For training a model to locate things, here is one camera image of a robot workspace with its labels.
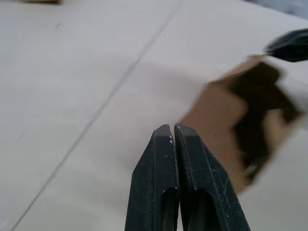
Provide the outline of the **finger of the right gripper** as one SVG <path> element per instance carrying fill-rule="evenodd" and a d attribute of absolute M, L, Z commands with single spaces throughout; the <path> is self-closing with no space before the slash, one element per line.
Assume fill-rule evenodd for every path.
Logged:
<path fill-rule="evenodd" d="M 308 60 L 308 29 L 289 31 L 270 42 L 264 53 L 287 61 L 301 62 Z"/>

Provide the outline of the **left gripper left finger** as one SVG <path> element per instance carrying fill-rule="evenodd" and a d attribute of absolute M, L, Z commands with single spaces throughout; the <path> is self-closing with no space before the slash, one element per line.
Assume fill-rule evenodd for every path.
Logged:
<path fill-rule="evenodd" d="M 169 125 L 153 131 L 132 173 L 125 230 L 175 231 L 178 223 L 177 158 Z"/>

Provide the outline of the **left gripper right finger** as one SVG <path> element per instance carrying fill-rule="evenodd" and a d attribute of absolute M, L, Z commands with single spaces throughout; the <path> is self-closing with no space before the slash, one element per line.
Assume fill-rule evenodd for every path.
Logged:
<path fill-rule="evenodd" d="M 182 124 L 176 124 L 174 132 L 183 229 L 250 230 L 227 172 L 197 132 Z"/>

